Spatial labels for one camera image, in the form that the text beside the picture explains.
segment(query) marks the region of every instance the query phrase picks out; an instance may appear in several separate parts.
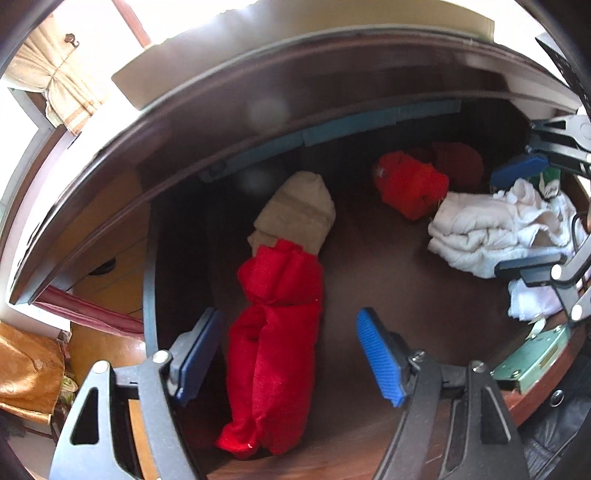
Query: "red towel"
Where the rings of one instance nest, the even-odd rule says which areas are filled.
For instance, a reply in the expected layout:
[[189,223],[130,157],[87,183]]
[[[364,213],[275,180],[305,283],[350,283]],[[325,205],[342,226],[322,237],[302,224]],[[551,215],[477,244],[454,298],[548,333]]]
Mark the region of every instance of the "red towel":
[[232,422],[217,446],[239,459],[259,447],[280,455],[298,445],[314,386],[314,344],[322,311],[322,267],[280,239],[261,245],[238,279],[252,306],[229,332]]
[[375,184],[384,203],[396,208],[409,220],[418,220],[445,198],[449,179],[432,165],[398,151],[379,159]]
[[484,176],[480,154],[463,143],[433,142],[431,148],[412,148],[407,153],[423,163],[431,163],[447,175],[453,190],[477,192]]

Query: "blue gripper pad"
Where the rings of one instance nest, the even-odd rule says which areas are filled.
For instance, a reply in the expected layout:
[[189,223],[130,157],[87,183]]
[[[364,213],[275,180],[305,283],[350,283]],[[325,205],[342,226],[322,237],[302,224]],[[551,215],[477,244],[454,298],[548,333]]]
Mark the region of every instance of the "blue gripper pad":
[[386,330],[373,309],[362,309],[357,315],[357,336],[382,396],[399,407],[408,396],[406,344],[400,336]]
[[500,190],[510,189],[517,179],[528,179],[550,166],[541,154],[523,154],[500,166],[491,174],[491,185]]

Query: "curtain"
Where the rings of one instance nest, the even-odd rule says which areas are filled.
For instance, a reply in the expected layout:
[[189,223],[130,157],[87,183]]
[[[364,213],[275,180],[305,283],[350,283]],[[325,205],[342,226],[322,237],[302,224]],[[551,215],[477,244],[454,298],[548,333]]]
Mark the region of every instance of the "curtain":
[[74,45],[73,35],[66,36],[51,15],[25,40],[4,79],[16,89],[43,93],[51,123],[78,134],[108,92],[86,73]]

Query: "white towel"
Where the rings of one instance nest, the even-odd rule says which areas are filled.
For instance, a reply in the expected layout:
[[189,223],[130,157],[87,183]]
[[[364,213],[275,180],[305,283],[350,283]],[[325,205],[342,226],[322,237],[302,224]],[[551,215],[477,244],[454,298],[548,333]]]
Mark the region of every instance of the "white towel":
[[428,249],[458,270],[492,278],[502,260],[572,254],[575,213],[564,193],[545,202],[523,179],[494,195],[450,192],[429,224]]
[[[577,222],[575,235],[578,245],[582,245],[587,238],[580,222]],[[587,270],[585,274],[586,279],[589,277],[591,277],[591,269]],[[583,282],[578,282],[577,287],[581,289]],[[562,310],[562,304],[552,287],[527,287],[523,280],[512,280],[509,282],[509,295],[511,296],[511,305],[507,315],[522,322],[529,322],[538,315],[548,318]]]

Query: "bolt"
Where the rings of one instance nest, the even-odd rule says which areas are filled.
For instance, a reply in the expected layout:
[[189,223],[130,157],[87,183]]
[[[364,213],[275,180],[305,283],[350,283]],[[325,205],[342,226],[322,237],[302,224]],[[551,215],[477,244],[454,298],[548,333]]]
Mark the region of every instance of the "bolt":
[[573,309],[570,311],[570,317],[573,319],[573,322],[578,322],[582,316],[583,316],[583,307],[577,303],[574,305]]
[[163,364],[166,360],[168,360],[168,352],[166,350],[158,350],[152,355],[152,361],[155,364]]
[[423,358],[425,357],[425,352],[423,352],[422,350],[416,352],[413,356],[413,362],[417,362],[420,363],[423,361]]
[[92,366],[92,371],[95,374],[103,374],[109,369],[109,362],[106,360],[99,360]]
[[563,390],[556,390],[552,396],[550,397],[550,407],[556,408],[558,405],[562,403],[564,400],[564,391]]
[[476,372],[477,374],[483,373],[485,369],[486,365],[484,364],[484,362],[481,362],[480,360],[474,360],[472,362],[472,371]]
[[562,267],[558,264],[552,266],[552,270],[550,270],[550,277],[552,277],[554,280],[559,280],[561,275]]

